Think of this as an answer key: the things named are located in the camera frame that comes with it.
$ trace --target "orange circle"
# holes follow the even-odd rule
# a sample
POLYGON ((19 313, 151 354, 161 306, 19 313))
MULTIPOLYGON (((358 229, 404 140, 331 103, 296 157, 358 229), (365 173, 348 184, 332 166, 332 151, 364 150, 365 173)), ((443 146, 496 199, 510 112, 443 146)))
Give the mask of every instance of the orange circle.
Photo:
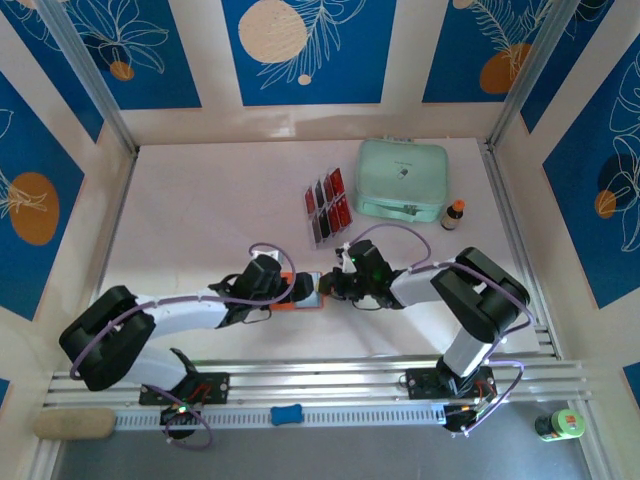
POLYGON ((524 59, 529 55, 529 50, 531 45, 528 43, 517 43, 508 51, 496 53, 482 67, 480 88, 492 94, 507 93, 511 90, 524 59))
POLYGON ((602 218, 611 218, 616 213, 616 196, 609 190, 601 191, 596 197, 596 213, 602 218))
POLYGON ((18 236, 31 245, 49 243, 60 219, 58 194, 49 179, 34 172, 18 175, 11 184, 9 197, 17 201, 9 216, 18 236))
POLYGON ((131 65, 119 60, 113 62, 109 66, 109 71, 111 72, 111 75, 116 77, 121 82, 128 82, 135 75, 135 72, 133 71, 133 68, 131 68, 131 65))

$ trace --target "white table surface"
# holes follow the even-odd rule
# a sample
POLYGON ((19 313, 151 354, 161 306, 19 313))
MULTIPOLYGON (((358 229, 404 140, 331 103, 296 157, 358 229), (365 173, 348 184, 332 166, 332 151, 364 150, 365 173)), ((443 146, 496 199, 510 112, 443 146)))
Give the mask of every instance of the white table surface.
MULTIPOLYGON (((432 259, 445 260, 475 246, 517 278, 476 140, 421 142, 447 150, 450 200, 463 198, 467 203, 455 231, 445 231, 438 222, 412 225, 431 243, 432 259)), ((333 250, 310 248, 302 194, 330 167, 342 169, 347 192, 353 191, 360 143, 142 147, 102 291, 124 284, 134 294, 190 293, 244 270, 247 249, 257 241, 284 248, 298 271, 331 270, 336 266, 333 250)), ((354 224, 345 240, 385 221, 352 214, 354 224)), ((399 229, 380 229, 370 238, 393 268, 406 268, 425 253, 416 238, 399 229)), ((275 312, 267 322, 184 332, 154 344, 178 347, 192 359, 437 354, 447 349, 459 328, 444 302, 362 312, 347 302, 325 299, 321 311, 275 312)), ((510 336, 501 349, 538 350, 535 331, 528 328, 510 336)))

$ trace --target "gray floor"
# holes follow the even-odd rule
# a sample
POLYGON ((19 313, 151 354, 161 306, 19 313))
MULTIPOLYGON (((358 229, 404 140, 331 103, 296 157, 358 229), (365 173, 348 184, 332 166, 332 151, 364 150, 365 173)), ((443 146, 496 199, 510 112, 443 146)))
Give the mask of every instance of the gray floor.
POLYGON ((91 480, 578 480, 578 441, 545 443, 533 430, 562 404, 505 405, 471 438, 441 427, 221 430, 215 446, 185 452, 160 432, 69 442, 54 479, 91 480))

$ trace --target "mint green case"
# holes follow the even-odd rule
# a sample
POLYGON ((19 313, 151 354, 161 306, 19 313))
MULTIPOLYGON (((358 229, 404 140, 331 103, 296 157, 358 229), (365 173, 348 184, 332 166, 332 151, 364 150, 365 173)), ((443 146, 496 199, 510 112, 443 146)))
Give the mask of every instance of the mint green case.
POLYGON ((438 220, 447 201, 447 151, 437 145, 369 139, 356 172, 355 209, 407 222, 438 220))

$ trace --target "beige sponge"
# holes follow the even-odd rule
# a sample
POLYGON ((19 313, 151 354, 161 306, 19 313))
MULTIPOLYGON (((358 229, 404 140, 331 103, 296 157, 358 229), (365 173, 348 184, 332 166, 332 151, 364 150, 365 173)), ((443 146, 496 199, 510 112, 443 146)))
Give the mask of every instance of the beige sponge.
POLYGON ((45 410, 33 424, 33 433, 43 440, 90 440, 113 432, 116 415, 108 408, 64 408, 45 410))

